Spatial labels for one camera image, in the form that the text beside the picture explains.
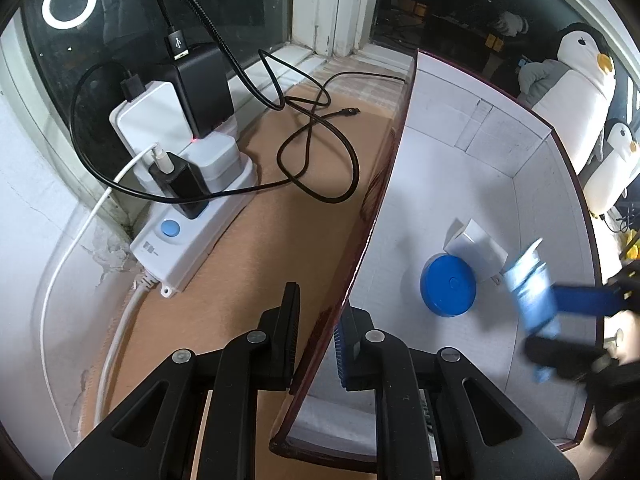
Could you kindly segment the white gloved hand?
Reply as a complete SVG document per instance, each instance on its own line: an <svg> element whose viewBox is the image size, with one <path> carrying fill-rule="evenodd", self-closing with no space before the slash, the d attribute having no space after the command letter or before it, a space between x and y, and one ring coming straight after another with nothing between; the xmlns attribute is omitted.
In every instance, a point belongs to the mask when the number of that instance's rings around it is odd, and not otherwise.
<svg viewBox="0 0 640 480"><path fill-rule="evenodd" d="M503 11L499 14L494 29L502 36L513 38L518 35L526 35L529 30L529 24L526 18L521 15Z"/></svg>

